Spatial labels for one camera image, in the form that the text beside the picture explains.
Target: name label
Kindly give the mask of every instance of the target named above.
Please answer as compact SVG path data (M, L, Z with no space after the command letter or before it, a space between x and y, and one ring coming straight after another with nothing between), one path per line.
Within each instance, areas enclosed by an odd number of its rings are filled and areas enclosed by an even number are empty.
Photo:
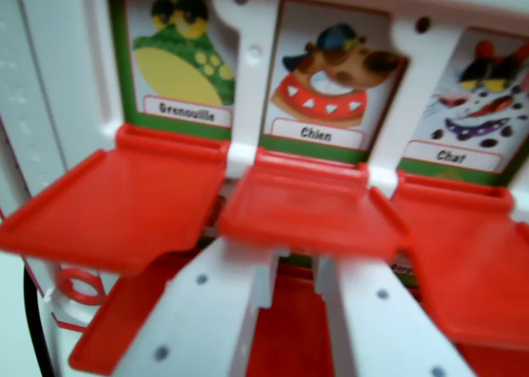
M404 151L404 158L487 172L496 171L502 161L500 154L455 148L425 141L410 142Z
M271 134L294 140L310 141L312 143L328 144L355 150L362 146L364 139L362 131L314 125L284 118L276 118L274 120Z
M231 112L227 108L203 106L155 96L146 96L143 104L145 114L204 125L231 127Z

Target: cartoon frog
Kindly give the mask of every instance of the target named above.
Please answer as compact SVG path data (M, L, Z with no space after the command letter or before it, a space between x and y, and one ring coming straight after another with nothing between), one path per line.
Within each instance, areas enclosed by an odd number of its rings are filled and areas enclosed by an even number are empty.
M210 106L233 104L231 68L207 36L203 0L157 0L151 8L157 32L134 39L136 63L162 97Z

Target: dog illustration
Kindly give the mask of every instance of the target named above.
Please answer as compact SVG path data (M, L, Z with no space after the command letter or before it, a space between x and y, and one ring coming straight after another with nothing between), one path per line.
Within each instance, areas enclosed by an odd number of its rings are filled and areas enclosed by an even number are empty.
M347 24L324 30L307 53L284 57L290 72L272 102L300 121L348 127L362 123L367 89L380 85L400 65L392 52L370 50Z

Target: frog's yellow belly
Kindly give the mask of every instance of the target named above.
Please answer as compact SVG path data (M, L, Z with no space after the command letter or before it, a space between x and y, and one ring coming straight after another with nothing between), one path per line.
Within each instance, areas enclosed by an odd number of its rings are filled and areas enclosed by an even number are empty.
M217 90L198 69L177 55L158 48L135 51L145 81L162 97L221 106Z

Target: red plastic flap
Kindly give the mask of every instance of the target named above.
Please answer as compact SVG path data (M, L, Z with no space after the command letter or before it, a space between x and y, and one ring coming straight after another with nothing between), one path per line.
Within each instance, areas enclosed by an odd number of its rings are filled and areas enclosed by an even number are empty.
M191 249L222 186L227 144L125 125L0 226L0 247L134 274Z
M190 259L167 255L142 274L118 280L70 355L70 365L110 375L165 283ZM272 308L259 314L247 375L333 376L325 304L314 293L310 271L279 267Z
M526 377L529 352L485 346L458 346L479 377Z
M393 203L428 313L451 339L529 348L529 231L505 188L406 174Z
M298 161L250 167L224 208L221 232L264 246L391 260L409 227L380 191L367 189L366 172L348 170L326 174Z

